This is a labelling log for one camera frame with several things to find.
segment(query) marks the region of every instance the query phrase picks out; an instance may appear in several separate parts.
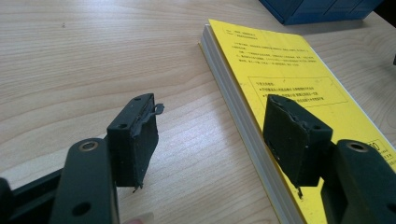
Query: yellow booklet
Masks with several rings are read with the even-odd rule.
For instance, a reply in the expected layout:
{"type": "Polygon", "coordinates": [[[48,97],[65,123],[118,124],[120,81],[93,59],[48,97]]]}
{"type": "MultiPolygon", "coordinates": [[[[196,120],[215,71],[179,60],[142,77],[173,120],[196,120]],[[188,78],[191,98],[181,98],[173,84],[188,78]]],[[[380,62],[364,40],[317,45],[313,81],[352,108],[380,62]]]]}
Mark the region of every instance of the yellow booklet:
{"type": "MultiPolygon", "coordinates": [[[[396,171],[396,152],[392,145],[302,36],[209,21],[227,66],[261,130],[267,95],[282,95],[332,127],[334,143],[339,139],[365,142],[376,148],[396,171]]],[[[285,175],[284,178],[305,221],[326,223],[321,185],[302,188],[304,196],[300,198],[297,189],[285,175]]]]}

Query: black plastic part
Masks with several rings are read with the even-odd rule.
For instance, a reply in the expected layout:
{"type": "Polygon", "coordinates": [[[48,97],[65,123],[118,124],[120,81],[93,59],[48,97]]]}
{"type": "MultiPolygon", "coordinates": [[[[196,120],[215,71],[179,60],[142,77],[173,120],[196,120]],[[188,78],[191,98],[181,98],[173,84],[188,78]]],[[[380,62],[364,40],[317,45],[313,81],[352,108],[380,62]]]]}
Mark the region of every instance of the black plastic part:
{"type": "Polygon", "coordinates": [[[106,138],[118,187],[142,188],[159,139],[155,115],[162,112],[163,105],[155,105],[154,94],[140,95],[107,127],[106,138]]]}
{"type": "Polygon", "coordinates": [[[86,139],[69,149],[49,223],[119,223],[104,139],[86,139]]]}
{"type": "Polygon", "coordinates": [[[14,189],[14,211],[7,223],[48,223],[61,172],[62,169],[14,189]]]}
{"type": "Polygon", "coordinates": [[[7,223],[7,220],[14,211],[14,196],[11,188],[4,178],[0,178],[0,224],[7,223]]]}
{"type": "Polygon", "coordinates": [[[318,185],[320,160],[331,145],[328,125],[294,101],[268,95],[263,138],[296,188],[318,185]]]}
{"type": "Polygon", "coordinates": [[[340,223],[395,223],[396,174],[374,148],[341,140],[333,166],[347,198],[340,223]]]}

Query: wooden table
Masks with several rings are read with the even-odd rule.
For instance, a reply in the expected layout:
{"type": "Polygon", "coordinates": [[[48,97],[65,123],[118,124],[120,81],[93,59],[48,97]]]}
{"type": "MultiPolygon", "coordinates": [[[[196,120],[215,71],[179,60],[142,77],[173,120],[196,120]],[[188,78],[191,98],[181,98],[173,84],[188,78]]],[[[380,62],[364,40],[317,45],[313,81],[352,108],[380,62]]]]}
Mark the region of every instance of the wooden table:
{"type": "Polygon", "coordinates": [[[374,13],[283,26],[258,0],[2,1],[0,176],[15,189],[63,167],[154,92],[160,143],[143,189],[119,189],[121,220],[277,223],[198,46],[209,18],[303,35],[396,145],[396,30],[374,13]]]}

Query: book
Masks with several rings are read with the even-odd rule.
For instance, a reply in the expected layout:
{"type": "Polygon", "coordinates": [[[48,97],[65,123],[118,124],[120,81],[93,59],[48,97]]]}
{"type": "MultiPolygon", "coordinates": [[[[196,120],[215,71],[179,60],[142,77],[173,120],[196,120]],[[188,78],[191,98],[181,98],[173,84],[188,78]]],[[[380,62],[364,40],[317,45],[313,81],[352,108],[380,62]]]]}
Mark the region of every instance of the book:
{"type": "Polygon", "coordinates": [[[296,189],[262,138],[268,94],[288,97],[333,128],[332,141],[377,149],[396,171],[396,151],[300,35],[209,20],[201,48],[282,223],[326,223],[318,187],[296,189]]]}

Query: yellow paper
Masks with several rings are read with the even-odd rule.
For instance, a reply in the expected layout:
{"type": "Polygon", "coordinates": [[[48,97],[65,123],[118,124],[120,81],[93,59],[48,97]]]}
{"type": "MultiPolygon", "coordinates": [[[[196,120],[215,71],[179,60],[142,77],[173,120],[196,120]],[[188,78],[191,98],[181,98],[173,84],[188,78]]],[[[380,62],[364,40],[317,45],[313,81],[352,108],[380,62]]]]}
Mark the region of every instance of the yellow paper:
{"type": "MultiPolygon", "coordinates": [[[[376,148],[396,171],[396,152],[302,36],[210,20],[261,129],[268,94],[293,99],[333,128],[332,141],[353,139],[376,148]]],[[[326,223],[317,188],[303,198],[285,177],[308,223],[326,223]]]]}

